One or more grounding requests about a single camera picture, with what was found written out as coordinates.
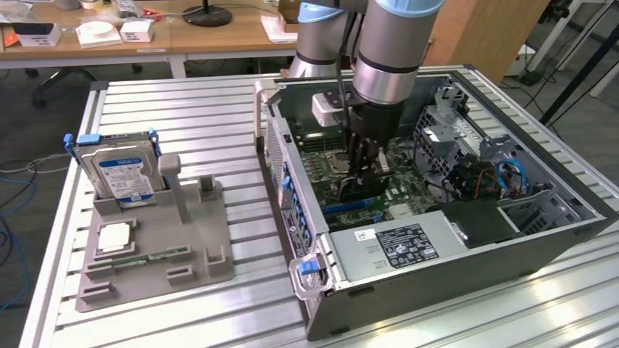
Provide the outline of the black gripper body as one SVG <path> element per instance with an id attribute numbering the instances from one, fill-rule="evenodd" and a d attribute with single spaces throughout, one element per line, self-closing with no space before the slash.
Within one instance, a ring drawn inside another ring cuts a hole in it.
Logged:
<path id="1" fill-rule="evenodd" d="M 368 138 L 378 144 L 386 144 L 396 136 L 402 103 L 397 104 L 358 104 L 352 107 L 349 129 L 361 138 Z"/>

